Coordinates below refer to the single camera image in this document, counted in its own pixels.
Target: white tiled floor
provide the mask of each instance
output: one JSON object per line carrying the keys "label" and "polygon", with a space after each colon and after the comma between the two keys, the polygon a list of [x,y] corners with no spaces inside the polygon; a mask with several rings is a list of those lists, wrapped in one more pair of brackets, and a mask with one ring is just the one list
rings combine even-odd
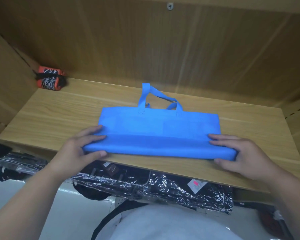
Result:
{"label": "white tiled floor", "polygon": [[[23,185],[24,182],[13,180],[0,182],[0,208]],[[72,184],[63,183],[56,194],[40,240],[88,240],[101,220],[114,208],[114,197],[104,201],[89,200],[79,194]],[[255,210],[234,207],[231,215],[204,209],[200,212],[225,225],[244,240],[277,240],[263,229]]]}

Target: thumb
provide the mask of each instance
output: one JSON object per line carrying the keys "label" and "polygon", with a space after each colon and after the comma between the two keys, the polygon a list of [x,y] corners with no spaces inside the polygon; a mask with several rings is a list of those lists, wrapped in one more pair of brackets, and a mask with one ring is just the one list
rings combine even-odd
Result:
{"label": "thumb", "polygon": [[106,151],[97,151],[97,152],[92,152],[87,155],[82,156],[82,159],[87,163],[92,163],[93,161],[96,161],[102,157],[105,157],[107,155]]}
{"label": "thumb", "polygon": [[214,162],[225,170],[238,173],[239,165],[236,161],[229,161],[221,158],[215,158]]}

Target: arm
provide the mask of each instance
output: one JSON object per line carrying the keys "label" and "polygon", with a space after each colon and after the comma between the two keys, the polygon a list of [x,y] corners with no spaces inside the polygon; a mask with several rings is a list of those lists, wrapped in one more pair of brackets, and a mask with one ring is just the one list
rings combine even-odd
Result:
{"label": "arm", "polygon": [[61,183],[106,155],[105,151],[84,155],[81,148],[105,138],[91,135],[101,127],[84,129],[68,139],[52,161],[9,200],[0,210],[0,239],[39,239]]}
{"label": "arm", "polygon": [[215,163],[222,168],[265,183],[276,200],[295,239],[300,239],[300,180],[282,169],[253,141],[231,135],[210,135],[213,145],[236,149],[236,161],[220,158]]}

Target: person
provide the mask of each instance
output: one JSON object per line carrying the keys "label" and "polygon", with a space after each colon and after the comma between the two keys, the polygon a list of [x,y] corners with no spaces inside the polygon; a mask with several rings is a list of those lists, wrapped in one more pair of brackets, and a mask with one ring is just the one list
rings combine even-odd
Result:
{"label": "person", "polygon": [[[92,135],[101,126],[90,127],[69,138],[56,156],[31,177],[0,209],[0,239],[39,239],[61,183],[86,165],[106,156],[105,151],[84,154],[82,147],[105,136]],[[276,200],[295,239],[300,239],[300,180],[273,163],[251,140],[233,135],[209,135],[211,144],[238,151],[236,161],[220,158],[225,170],[265,183]],[[240,239],[217,222],[194,210],[150,204],[124,211],[116,223],[103,227],[97,239]]]}

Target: hand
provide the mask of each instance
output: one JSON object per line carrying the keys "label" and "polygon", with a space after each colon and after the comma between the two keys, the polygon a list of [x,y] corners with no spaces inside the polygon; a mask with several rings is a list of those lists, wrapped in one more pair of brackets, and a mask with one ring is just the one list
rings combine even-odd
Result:
{"label": "hand", "polygon": [[240,173],[241,175],[259,181],[268,181],[280,173],[281,168],[264,153],[264,151],[249,139],[232,135],[209,134],[210,144],[225,146],[238,151],[235,161],[214,159],[214,162],[223,169]]}
{"label": "hand", "polygon": [[106,136],[92,135],[99,131],[102,125],[86,128],[69,138],[46,166],[58,180],[64,181],[80,172],[85,166],[107,155],[105,151],[92,152],[84,155],[82,147],[92,141],[99,141]]}

